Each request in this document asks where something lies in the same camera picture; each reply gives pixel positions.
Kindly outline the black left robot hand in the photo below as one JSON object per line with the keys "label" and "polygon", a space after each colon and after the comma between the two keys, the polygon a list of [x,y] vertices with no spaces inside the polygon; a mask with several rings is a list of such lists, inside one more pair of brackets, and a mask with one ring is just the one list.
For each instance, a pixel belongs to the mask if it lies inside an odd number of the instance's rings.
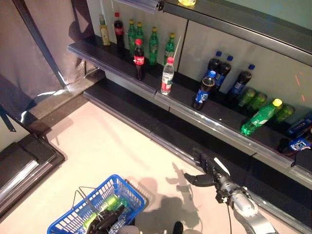
{"label": "black left robot hand", "polygon": [[95,218],[87,229],[87,234],[108,234],[110,229],[117,223],[125,206],[121,205],[114,211],[104,210],[100,218]]}

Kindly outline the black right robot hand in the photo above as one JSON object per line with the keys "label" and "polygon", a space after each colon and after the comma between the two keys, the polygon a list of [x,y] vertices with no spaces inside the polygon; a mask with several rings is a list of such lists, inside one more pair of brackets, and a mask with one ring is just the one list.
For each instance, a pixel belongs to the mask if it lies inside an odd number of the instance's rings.
{"label": "black right robot hand", "polygon": [[220,186],[218,185],[218,181],[222,177],[229,178],[228,173],[216,162],[216,154],[193,148],[192,155],[196,165],[204,171],[204,174],[190,175],[188,173],[184,173],[185,179],[190,184],[197,187],[215,186],[219,189]]}

